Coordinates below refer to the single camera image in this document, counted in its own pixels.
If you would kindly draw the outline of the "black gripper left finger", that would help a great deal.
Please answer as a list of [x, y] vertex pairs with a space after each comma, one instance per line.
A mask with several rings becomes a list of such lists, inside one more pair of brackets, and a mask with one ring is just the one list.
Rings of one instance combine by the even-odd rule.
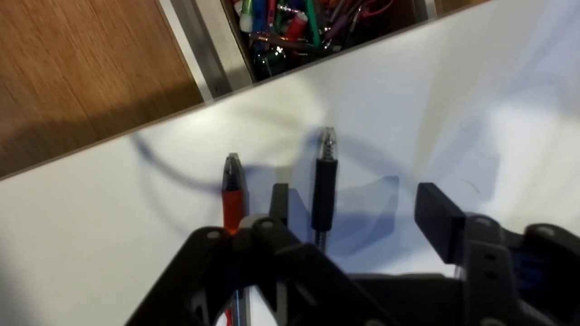
[[267, 216], [285, 225], [287, 213], [289, 213], [289, 189], [285, 184], [275, 184], [271, 187]]

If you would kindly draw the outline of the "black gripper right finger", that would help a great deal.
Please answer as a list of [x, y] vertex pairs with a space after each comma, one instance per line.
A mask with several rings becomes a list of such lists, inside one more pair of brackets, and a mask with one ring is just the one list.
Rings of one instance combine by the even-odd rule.
[[445, 265], [461, 263], [465, 214], [434, 184], [418, 185], [414, 223]]

